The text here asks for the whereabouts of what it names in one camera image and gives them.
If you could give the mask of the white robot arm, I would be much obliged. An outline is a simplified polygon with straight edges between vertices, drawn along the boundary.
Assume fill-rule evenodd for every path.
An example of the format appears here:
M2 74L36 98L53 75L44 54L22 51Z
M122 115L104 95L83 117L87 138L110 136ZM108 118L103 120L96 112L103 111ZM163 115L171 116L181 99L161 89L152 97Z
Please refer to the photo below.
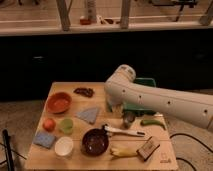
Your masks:
M144 86L134 83L135 78L129 65L114 71L104 84L111 105L133 103L213 133L213 95Z

